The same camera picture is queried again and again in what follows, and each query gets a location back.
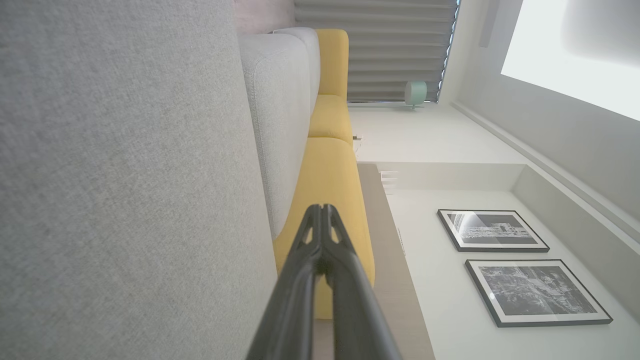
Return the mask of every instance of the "gray sofa backrest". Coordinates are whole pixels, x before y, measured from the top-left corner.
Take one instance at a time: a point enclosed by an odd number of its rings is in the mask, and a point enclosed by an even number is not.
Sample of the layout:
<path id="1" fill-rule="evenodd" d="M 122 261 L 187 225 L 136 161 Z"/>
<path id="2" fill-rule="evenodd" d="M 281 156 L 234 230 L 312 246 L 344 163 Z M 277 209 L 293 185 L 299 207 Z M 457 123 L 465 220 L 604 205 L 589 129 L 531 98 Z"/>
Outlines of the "gray sofa backrest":
<path id="1" fill-rule="evenodd" d="M 231 1 L 7 0 L 0 44 L 0 357 L 244 357 L 276 270 Z"/>
<path id="2" fill-rule="evenodd" d="M 241 36 L 240 53 L 275 239 L 289 214 L 309 134 L 309 55 L 287 34 Z"/>

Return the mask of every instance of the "pleated curtain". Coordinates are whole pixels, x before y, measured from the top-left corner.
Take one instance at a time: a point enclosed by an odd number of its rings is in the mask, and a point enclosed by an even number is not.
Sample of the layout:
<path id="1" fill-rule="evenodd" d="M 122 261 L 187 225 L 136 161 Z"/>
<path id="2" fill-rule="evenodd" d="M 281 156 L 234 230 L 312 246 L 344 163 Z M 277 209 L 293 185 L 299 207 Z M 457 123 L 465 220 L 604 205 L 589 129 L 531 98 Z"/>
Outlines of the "pleated curtain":
<path id="1" fill-rule="evenodd" d="M 457 0 L 296 0 L 296 23 L 349 34 L 348 101 L 403 101 L 425 81 L 437 101 Z"/>

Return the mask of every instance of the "yellow sofa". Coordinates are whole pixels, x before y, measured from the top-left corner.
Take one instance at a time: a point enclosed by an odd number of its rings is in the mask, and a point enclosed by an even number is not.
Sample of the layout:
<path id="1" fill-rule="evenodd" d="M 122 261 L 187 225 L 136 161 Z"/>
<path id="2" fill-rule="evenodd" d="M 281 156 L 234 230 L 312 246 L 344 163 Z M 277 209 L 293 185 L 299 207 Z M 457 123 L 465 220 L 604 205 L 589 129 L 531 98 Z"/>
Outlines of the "yellow sofa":
<path id="1" fill-rule="evenodd" d="M 346 104 L 349 38 L 344 30 L 316 32 L 320 44 L 320 87 L 291 208 L 282 232 L 273 242 L 276 267 L 280 273 L 305 210 L 312 204 L 333 204 L 373 286 L 375 270 L 369 225 Z M 322 278 L 316 288 L 316 318 L 332 317 L 332 291 Z"/>

